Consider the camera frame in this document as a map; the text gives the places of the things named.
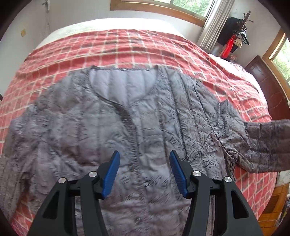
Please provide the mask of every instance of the window frame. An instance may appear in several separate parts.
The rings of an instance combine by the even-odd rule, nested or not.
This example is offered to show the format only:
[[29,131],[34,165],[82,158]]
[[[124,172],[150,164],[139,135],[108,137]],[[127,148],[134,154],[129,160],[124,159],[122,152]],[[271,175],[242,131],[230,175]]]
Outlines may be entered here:
[[282,89],[285,92],[287,99],[290,100],[290,86],[288,85],[287,78],[284,77],[284,75],[280,72],[279,68],[273,62],[273,59],[280,52],[286,40],[287,40],[287,36],[281,28],[276,38],[274,39],[273,43],[271,44],[267,52],[263,55],[262,59],[271,69],[273,74],[276,76],[278,82],[280,83]]
[[[171,0],[170,3],[163,3],[154,0],[111,0],[110,10],[134,10],[159,13],[188,21],[200,27],[204,27],[206,17],[173,4],[170,5],[172,2],[173,0]],[[213,3],[214,0],[212,0],[209,4],[206,15],[208,15],[212,9]]]

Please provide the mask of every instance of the metal screw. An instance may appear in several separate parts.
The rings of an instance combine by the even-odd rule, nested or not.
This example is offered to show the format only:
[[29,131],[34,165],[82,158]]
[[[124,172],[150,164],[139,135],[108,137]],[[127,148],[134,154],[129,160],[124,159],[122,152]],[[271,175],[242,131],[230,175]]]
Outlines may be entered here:
[[98,173],[96,171],[92,171],[89,173],[90,177],[96,177],[98,175]]
[[63,184],[63,183],[66,182],[66,178],[62,177],[62,178],[60,178],[60,179],[58,180],[58,182],[59,182],[60,184]]
[[198,170],[192,172],[192,174],[193,174],[194,176],[196,176],[196,177],[201,176],[201,173],[200,173],[200,171],[198,171]]
[[231,179],[231,177],[228,177],[228,176],[227,176],[227,177],[225,177],[225,178],[224,178],[224,180],[225,180],[227,183],[230,183],[230,182],[232,182],[232,179]]

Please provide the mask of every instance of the wall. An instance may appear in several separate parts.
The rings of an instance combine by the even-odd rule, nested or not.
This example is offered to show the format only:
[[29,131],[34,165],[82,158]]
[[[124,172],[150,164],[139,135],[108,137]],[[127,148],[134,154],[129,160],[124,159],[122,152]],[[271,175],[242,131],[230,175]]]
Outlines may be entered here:
[[250,20],[247,22],[247,38],[249,45],[243,44],[234,54],[238,63],[243,67],[248,65],[257,55],[263,56],[275,39],[280,25],[272,14],[257,0],[235,0],[230,17],[242,19],[243,13],[251,11]]
[[[0,94],[4,95],[25,58],[48,35],[42,0],[32,0],[13,20],[0,41]],[[26,30],[22,38],[20,31]]]
[[75,23],[101,18],[135,17],[160,19],[172,24],[192,42],[198,40],[202,27],[184,20],[151,12],[110,11],[110,0],[51,0],[49,19],[51,30]]

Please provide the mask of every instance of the curtain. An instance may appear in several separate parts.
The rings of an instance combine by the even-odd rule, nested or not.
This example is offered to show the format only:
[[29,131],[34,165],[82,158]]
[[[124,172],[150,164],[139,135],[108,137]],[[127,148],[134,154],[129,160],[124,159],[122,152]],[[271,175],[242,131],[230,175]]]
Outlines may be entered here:
[[197,41],[197,45],[211,52],[217,38],[226,23],[235,0],[215,0]]

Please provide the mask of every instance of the red plaid blanket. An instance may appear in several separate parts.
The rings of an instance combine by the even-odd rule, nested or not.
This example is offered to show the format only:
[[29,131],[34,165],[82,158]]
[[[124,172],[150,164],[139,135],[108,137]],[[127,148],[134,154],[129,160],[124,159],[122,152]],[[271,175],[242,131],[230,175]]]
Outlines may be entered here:
[[[190,41],[171,34],[138,30],[86,32],[69,36],[34,50],[21,65],[0,106],[0,153],[11,119],[49,86],[68,72],[91,65],[151,67],[167,65],[203,81],[219,101],[228,99],[245,121],[268,122],[271,117],[255,87],[217,64]],[[266,207],[276,181],[276,173],[249,174],[235,169],[236,184],[259,217]],[[23,194],[12,226],[26,235],[34,215],[30,197]]]

